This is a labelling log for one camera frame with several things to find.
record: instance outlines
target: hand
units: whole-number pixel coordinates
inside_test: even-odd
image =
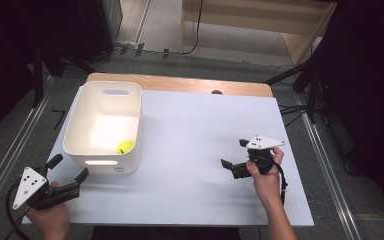
[[[282,150],[278,147],[274,147],[272,150],[274,152],[273,160],[280,165],[284,155]],[[268,173],[261,175],[254,162],[247,161],[246,166],[254,179],[255,192],[266,209],[270,239],[296,240],[280,199],[280,180],[277,168],[273,166]]]
[[[52,182],[51,186],[58,187],[59,184]],[[26,216],[43,232],[45,235],[44,239],[66,239],[70,223],[70,214],[64,203],[41,211],[31,208]]]
[[[277,164],[282,163],[284,153],[278,147],[273,149],[273,160]],[[268,173],[261,175],[257,165],[252,161],[246,162],[246,167],[254,179],[254,188],[258,198],[265,208],[270,204],[281,202],[280,200],[280,185],[279,171],[273,166]]]

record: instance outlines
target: tabletop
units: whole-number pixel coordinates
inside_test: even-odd
[[[252,178],[234,179],[220,162],[221,158],[244,162],[247,152],[239,139],[261,134],[286,143],[281,146],[282,167],[289,184],[285,210],[291,224],[314,225],[276,99],[267,85],[141,75],[92,74],[88,78],[97,80],[136,82],[143,88],[140,164],[126,175],[90,175],[80,197],[67,202],[72,223],[266,225]],[[181,90],[167,91],[175,86]],[[259,96],[227,95],[236,89]],[[213,90],[224,94],[201,93]],[[62,166],[48,173],[50,181],[61,184],[72,182],[81,171],[62,149],[73,106],[50,154],[50,158],[58,153],[64,157]]]

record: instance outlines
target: tennis ball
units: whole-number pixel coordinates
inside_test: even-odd
[[[135,146],[135,141],[133,141],[133,140],[122,141],[117,146],[117,153],[118,154],[126,154],[126,153],[130,152],[134,146]]]

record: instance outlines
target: black curtain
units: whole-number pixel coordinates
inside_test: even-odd
[[[384,1],[337,11],[353,3],[318,66],[328,106],[355,143],[346,157],[384,192]]]

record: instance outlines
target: black cable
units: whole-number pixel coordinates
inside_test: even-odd
[[[21,215],[16,221],[15,221],[15,224],[17,225],[17,227],[20,226],[23,218],[26,216],[26,214],[29,212],[31,207],[27,208],[27,210],[23,213],[23,215]],[[6,235],[6,237],[4,238],[4,240],[8,240],[11,235],[14,233],[15,231],[15,228],[12,228],[11,231]]]
[[[291,125],[291,123],[295,122],[295,120],[297,120],[302,114],[304,114],[304,112],[301,112],[297,117],[295,117],[294,119],[292,119],[289,123],[285,124],[285,128],[288,127],[289,125]]]
[[[293,65],[280,65],[280,66],[278,66],[278,67],[276,67],[276,68],[274,69],[274,71],[273,71],[273,77],[276,77],[276,71],[277,71],[279,68],[281,68],[281,67],[292,67],[292,69],[295,70],[295,67],[294,67]],[[279,83],[282,84],[282,85],[292,86],[292,85],[290,85],[290,84],[285,84],[285,83],[283,83],[282,81],[279,81]]]
[[[20,185],[20,181],[21,181],[21,177],[8,190],[7,195],[6,195],[6,199],[5,199],[5,210],[6,210],[8,220],[9,220],[9,222],[13,228],[11,231],[15,232],[17,234],[17,236],[23,240],[30,240],[30,238],[27,237],[26,234],[24,234],[20,230],[20,228],[17,226],[16,222],[14,222],[14,218],[12,217],[12,213],[11,213],[11,206],[10,206],[11,195],[12,195],[12,192],[14,191],[14,189]]]
[[[199,25],[201,23],[201,14],[202,14],[202,5],[203,5],[203,3],[204,3],[204,0],[201,0],[201,4],[200,4],[200,7],[199,7],[198,22],[197,22],[197,27],[196,27],[196,34],[195,34],[195,36],[196,36],[195,45],[193,46],[193,48],[189,52],[186,52],[186,53],[180,53],[180,52],[160,52],[160,51],[143,50],[143,49],[142,50],[137,50],[135,48],[130,48],[130,47],[127,47],[127,50],[147,52],[147,53],[165,54],[165,55],[181,55],[181,56],[188,55],[188,54],[192,53],[196,49],[196,47],[198,46],[198,42],[199,42]]]

